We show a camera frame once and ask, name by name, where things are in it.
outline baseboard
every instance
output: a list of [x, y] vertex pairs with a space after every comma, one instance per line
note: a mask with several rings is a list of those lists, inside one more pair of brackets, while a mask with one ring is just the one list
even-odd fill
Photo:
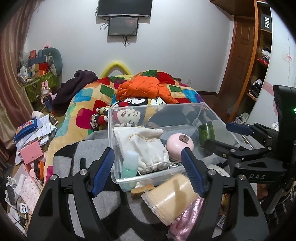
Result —
[[196, 91], [199, 95], [214, 95], [218, 96], [216, 92], [209, 92], [209, 91]]

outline white fabric pouch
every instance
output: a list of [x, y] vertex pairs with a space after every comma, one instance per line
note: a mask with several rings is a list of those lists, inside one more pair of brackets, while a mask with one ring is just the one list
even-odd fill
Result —
[[123, 158], [127, 151], [139, 154], [138, 171], [141, 174], [169, 166], [168, 151], [159, 140], [164, 130], [117, 126], [113, 131]]

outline green cup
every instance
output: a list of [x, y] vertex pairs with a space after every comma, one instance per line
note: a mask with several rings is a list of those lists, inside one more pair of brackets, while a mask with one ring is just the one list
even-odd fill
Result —
[[207, 139], [215, 140], [214, 127], [211, 121], [198, 127], [198, 136], [202, 148], [204, 148]]

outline wooden door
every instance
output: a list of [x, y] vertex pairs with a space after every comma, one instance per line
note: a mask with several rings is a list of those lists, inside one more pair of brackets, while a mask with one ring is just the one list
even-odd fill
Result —
[[219, 91], [220, 102], [215, 109], [227, 112], [234, 106], [244, 85], [254, 45], [255, 20], [235, 18], [231, 56]]

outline yellow foam arch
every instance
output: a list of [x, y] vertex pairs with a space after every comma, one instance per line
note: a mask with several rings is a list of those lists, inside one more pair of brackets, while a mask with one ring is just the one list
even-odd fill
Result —
[[121, 62], [112, 62], [111, 64], [109, 64], [107, 66], [107, 68], [103, 71], [103, 73], [101, 74], [101, 78], [104, 78], [104, 77], [108, 77], [108, 73], [114, 68], [114, 67], [119, 67], [123, 70], [123, 72], [125, 74], [128, 74], [128, 75], [131, 75], [131, 72], [128, 70], [128, 68]]

